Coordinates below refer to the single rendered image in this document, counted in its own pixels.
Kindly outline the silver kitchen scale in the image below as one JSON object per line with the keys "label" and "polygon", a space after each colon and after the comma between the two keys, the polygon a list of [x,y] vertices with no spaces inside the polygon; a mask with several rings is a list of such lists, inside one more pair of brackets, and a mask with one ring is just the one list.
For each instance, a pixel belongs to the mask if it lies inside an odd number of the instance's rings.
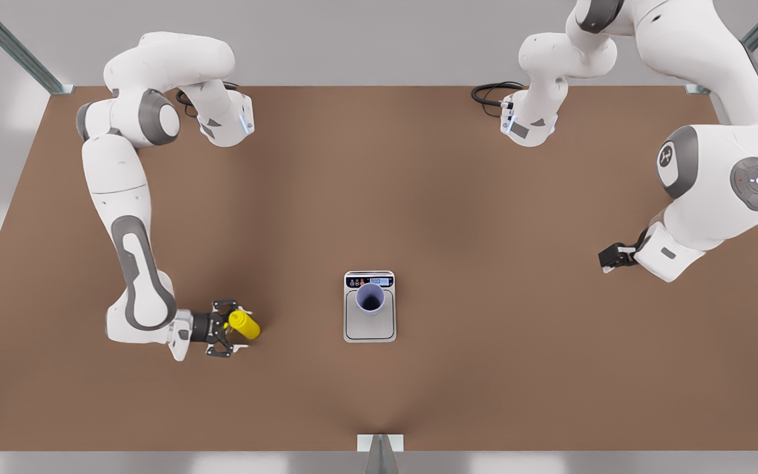
{"label": "silver kitchen scale", "polygon": [[[365,315],[355,303],[356,291],[367,282],[382,286],[386,300],[375,315]],[[392,342],[397,336],[396,276],[390,271],[348,272],[343,280],[343,338],[346,342]]]}

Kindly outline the yellow sauce bottle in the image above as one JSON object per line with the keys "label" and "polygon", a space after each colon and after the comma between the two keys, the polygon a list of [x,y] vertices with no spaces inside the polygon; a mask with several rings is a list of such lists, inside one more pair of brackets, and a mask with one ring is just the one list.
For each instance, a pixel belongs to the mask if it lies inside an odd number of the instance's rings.
{"label": "yellow sauce bottle", "polygon": [[231,312],[226,324],[230,330],[237,331],[249,340],[256,339],[261,335],[261,327],[251,316],[232,316]]}

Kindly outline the lavender cup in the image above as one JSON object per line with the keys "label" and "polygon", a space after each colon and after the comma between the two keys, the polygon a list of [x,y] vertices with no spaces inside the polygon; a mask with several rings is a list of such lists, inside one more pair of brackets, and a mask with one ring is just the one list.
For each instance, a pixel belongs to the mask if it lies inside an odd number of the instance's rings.
{"label": "lavender cup", "polygon": [[355,303],[365,315],[378,314],[386,300],[386,294],[381,285],[367,282],[356,291]]}

